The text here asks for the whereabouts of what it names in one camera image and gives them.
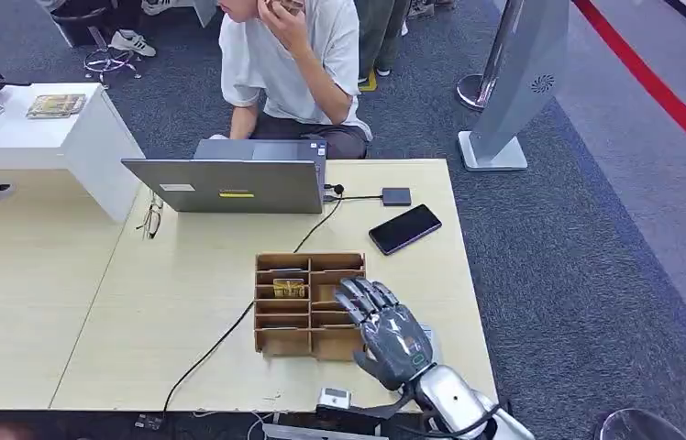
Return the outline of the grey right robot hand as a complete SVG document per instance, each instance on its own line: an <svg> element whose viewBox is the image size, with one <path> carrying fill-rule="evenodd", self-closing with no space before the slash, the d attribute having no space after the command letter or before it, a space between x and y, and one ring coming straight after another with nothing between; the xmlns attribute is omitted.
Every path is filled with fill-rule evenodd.
<svg viewBox="0 0 686 440"><path fill-rule="evenodd" d="M366 347L353 353L355 362L387 390L399 390L436 365L430 338L383 283L344 278L335 298L359 329Z"/></svg>

